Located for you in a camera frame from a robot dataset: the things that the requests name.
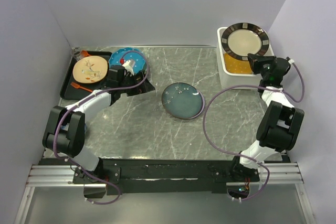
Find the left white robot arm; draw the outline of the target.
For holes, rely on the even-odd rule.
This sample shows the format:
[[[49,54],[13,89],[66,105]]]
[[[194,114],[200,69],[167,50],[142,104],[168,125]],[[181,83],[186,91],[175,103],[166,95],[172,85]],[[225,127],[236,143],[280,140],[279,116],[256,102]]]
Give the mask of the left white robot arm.
[[[45,128],[43,146],[53,151],[56,158],[68,159],[80,165],[91,182],[100,182],[104,169],[100,158],[85,147],[86,124],[98,112],[113,105],[123,93],[130,97],[154,91],[148,74],[148,70],[131,74],[124,66],[113,66],[106,77],[106,89],[93,90],[67,107],[53,107]]]

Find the brown rimmed beige plate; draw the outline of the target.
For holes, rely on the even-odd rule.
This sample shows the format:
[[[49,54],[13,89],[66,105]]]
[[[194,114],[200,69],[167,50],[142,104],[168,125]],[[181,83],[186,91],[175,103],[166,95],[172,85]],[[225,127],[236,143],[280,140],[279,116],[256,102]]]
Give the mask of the brown rimmed beige plate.
[[[222,33],[220,42],[229,56],[240,61],[248,61],[248,54],[264,56],[270,47],[265,30],[251,23],[228,26]]]

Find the orange polka dot plate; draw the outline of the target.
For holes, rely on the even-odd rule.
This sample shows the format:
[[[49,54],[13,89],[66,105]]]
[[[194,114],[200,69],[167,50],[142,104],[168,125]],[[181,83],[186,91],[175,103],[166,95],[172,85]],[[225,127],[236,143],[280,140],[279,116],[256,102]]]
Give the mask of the orange polka dot plate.
[[[223,57],[225,68],[228,72],[234,74],[253,74],[248,61],[237,60],[227,53]]]

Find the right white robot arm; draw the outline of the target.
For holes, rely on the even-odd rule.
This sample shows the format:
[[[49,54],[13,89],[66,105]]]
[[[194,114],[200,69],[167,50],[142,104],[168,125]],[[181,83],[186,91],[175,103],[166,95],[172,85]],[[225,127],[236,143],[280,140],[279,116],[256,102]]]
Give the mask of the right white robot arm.
[[[248,54],[253,74],[261,75],[258,92],[267,110],[257,129],[252,145],[233,158],[230,176],[235,181],[252,178],[259,163],[268,157],[291,150],[298,138],[304,111],[292,105],[281,82],[291,67],[297,68],[290,58]]]

